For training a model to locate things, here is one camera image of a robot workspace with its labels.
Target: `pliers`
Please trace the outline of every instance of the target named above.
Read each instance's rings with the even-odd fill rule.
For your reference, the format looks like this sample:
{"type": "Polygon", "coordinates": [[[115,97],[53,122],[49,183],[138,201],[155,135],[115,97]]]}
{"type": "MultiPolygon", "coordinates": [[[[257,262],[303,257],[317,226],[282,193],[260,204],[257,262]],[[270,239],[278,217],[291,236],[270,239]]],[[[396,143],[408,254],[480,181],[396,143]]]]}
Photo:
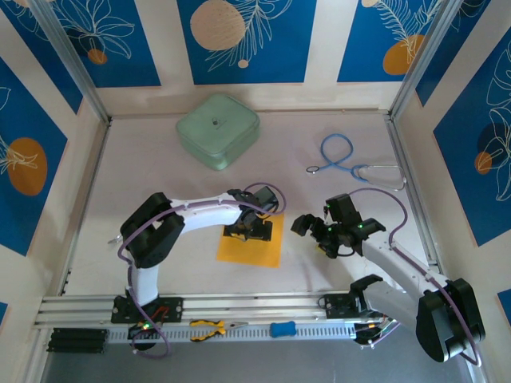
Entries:
{"type": "Polygon", "coordinates": [[[216,327],[211,333],[207,335],[203,335],[202,337],[193,337],[190,338],[192,342],[203,342],[208,340],[209,338],[213,338],[216,335],[225,335],[227,331],[234,330],[242,326],[248,325],[248,322],[224,322],[224,321],[205,321],[205,320],[197,320],[191,321],[190,326],[213,326],[216,327]]]}

